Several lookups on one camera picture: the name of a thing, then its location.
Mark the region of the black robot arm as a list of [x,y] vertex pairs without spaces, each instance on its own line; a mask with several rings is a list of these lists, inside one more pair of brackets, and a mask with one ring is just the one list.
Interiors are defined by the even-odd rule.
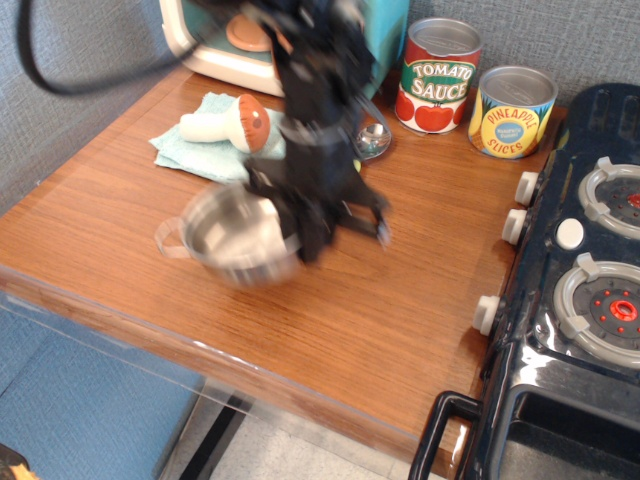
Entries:
[[268,35],[284,93],[285,156],[252,156],[248,190],[269,199],[282,234],[305,263],[331,244],[337,226],[385,237],[384,196],[354,166],[374,57],[356,1],[204,1],[212,14],[240,10]]

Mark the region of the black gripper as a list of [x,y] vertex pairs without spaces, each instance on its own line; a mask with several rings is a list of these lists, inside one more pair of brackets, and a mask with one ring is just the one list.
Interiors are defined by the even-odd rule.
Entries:
[[285,122],[285,158],[252,158],[246,163],[248,190],[270,199],[283,239],[298,237],[298,255],[305,264],[318,260],[338,226],[384,246],[391,241],[383,214],[388,201],[354,168],[355,140],[361,130],[350,136],[344,127],[313,131]]

